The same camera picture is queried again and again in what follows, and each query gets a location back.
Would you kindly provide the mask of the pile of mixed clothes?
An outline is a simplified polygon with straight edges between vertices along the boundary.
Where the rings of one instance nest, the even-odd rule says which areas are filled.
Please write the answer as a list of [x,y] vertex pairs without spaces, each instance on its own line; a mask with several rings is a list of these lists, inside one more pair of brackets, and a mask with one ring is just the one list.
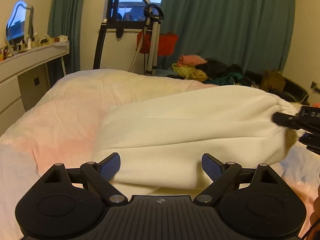
[[182,79],[210,85],[259,87],[262,82],[262,75],[245,71],[238,64],[227,65],[198,55],[182,55],[171,68]]

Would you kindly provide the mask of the right teal curtain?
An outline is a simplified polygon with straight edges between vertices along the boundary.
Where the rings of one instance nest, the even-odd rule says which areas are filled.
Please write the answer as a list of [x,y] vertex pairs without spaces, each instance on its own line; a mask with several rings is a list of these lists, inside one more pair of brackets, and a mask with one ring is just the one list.
[[161,7],[161,30],[175,33],[178,42],[160,68],[182,55],[199,55],[257,74],[284,69],[295,0],[162,0]]

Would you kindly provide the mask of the white dressing table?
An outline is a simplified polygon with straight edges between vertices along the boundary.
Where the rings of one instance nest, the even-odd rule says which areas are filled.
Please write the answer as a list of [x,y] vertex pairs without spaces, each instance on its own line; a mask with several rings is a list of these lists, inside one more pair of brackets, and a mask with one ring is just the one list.
[[64,56],[69,42],[35,47],[1,62],[1,134],[37,104],[51,88],[47,63],[59,59],[66,75]]

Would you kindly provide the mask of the black framed window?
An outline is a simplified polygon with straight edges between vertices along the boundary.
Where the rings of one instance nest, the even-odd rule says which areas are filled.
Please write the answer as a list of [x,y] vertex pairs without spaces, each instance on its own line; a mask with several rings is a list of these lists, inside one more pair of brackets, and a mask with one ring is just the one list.
[[[149,0],[157,6],[162,0]],[[142,29],[144,26],[145,2],[143,0],[107,0],[108,29]]]

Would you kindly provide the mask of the wavy frame mirror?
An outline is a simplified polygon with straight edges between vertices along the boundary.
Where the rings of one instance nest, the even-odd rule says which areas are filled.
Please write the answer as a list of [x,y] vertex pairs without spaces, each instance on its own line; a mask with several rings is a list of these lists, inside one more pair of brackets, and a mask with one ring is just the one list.
[[16,2],[5,29],[5,36],[10,45],[16,46],[17,43],[33,37],[33,14],[32,5],[23,0]]

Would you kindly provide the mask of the black leaning board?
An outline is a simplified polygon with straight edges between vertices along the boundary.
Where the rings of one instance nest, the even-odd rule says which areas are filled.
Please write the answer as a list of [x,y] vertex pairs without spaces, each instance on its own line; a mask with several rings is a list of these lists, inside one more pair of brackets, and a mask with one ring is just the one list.
[[99,35],[98,35],[97,45],[96,45],[95,55],[94,55],[93,70],[100,68],[106,31],[107,31],[107,19],[105,18],[103,19],[99,29]]

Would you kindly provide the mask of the white sweatpants with black stripe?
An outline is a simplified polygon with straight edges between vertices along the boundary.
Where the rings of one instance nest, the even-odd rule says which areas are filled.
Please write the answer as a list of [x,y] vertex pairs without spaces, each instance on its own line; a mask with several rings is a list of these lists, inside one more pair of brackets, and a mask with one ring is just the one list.
[[220,86],[111,109],[97,132],[101,161],[117,152],[114,182],[126,186],[198,190],[209,184],[203,154],[255,168],[283,160],[297,133],[276,125],[274,113],[295,115],[293,104],[259,89]]

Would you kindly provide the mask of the left teal curtain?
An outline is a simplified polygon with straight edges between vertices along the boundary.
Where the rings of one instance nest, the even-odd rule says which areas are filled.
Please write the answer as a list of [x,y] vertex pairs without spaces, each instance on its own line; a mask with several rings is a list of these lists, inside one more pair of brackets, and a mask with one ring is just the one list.
[[80,30],[84,0],[52,0],[48,34],[51,37],[64,35],[69,40],[66,60],[67,73],[80,70]]

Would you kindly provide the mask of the brown cardboard box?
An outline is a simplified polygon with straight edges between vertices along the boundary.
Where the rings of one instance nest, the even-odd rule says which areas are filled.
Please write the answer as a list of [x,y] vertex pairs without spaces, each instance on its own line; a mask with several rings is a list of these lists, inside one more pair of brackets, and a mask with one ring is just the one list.
[[260,84],[260,88],[266,92],[276,90],[282,92],[286,85],[285,78],[275,71],[266,70]]

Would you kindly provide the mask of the pink white bed duvet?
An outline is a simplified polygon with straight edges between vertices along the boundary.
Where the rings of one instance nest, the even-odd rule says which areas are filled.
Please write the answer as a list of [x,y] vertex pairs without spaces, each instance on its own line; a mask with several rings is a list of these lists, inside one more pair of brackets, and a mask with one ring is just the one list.
[[[219,87],[197,81],[147,77],[121,70],[90,70],[58,81],[44,97],[1,136],[1,239],[20,239],[15,207],[23,195],[53,164],[67,168],[95,161],[97,132],[107,113],[118,106],[164,96]],[[319,156],[296,142],[286,157],[270,164],[306,205],[308,215],[319,186]],[[127,197],[187,194],[198,190],[154,188],[117,184]]]

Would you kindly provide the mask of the teal curtain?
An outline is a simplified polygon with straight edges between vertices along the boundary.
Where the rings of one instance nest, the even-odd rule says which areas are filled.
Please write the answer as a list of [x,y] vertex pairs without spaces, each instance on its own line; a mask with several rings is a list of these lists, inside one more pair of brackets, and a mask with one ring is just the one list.
[[257,74],[284,69],[295,0],[162,0],[161,7],[161,30],[175,33],[178,42],[160,68],[182,55],[199,55]]
[[64,35],[69,40],[66,60],[67,73],[80,70],[80,30],[84,0],[52,0],[48,34],[51,37]]

